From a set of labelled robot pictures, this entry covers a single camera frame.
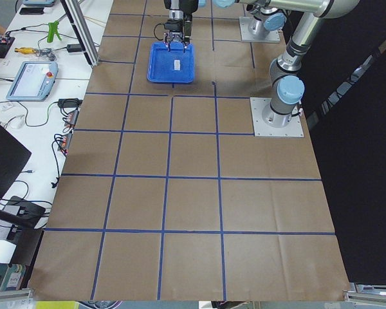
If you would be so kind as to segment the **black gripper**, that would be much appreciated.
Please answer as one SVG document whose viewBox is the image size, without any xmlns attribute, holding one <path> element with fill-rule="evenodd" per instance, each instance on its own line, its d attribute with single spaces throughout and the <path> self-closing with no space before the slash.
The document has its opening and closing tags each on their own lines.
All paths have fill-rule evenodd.
<svg viewBox="0 0 386 309">
<path fill-rule="evenodd" d="M 190 44 L 190 21 L 168 19 L 164 24 L 164 30 L 163 43 L 166 45 L 167 51 L 171 52 L 173 42 L 179 42 L 183 45 L 183 53 L 185 53 Z"/>
</svg>

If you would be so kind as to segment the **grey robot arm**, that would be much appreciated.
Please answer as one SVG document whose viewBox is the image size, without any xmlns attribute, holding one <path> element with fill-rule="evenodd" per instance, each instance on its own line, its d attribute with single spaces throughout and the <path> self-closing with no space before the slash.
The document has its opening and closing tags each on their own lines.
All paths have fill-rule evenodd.
<svg viewBox="0 0 386 309">
<path fill-rule="evenodd" d="M 164 1 L 169 17 L 163 23 L 163 43 L 171 50 L 172 42 L 179 42 L 187 50 L 192 35 L 193 14 L 206 5 L 206 1 Z M 268 7 L 263 1 L 245 1 L 246 11 L 251 15 L 241 17 L 243 41 L 267 42 L 268 36 L 281 29 L 286 21 L 284 9 Z"/>
<path fill-rule="evenodd" d="M 310 49 L 325 19 L 342 17 L 351 12 L 359 2 L 359 0 L 242 2 L 262 9 L 277 8 L 304 13 L 287 43 L 286 51 L 270 64 L 273 93 L 270 105 L 262 111 L 265 123 L 274 128 L 286 127 L 289 124 L 292 111 L 300 102 L 305 91 L 303 81 L 297 77 L 303 56 Z"/>
</svg>

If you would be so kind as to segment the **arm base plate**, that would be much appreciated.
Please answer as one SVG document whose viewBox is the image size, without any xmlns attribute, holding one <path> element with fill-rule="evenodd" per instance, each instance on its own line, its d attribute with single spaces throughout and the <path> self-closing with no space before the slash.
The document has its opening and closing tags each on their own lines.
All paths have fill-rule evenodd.
<svg viewBox="0 0 386 309">
<path fill-rule="evenodd" d="M 279 32 L 266 30 L 263 22 L 254 17 L 240 17 L 239 26 L 243 42 L 280 43 Z"/>
<path fill-rule="evenodd" d="M 304 132 L 297 107 L 289 115 L 276 114 L 271 98 L 250 97 L 253 133 L 255 137 L 303 138 Z"/>
</svg>

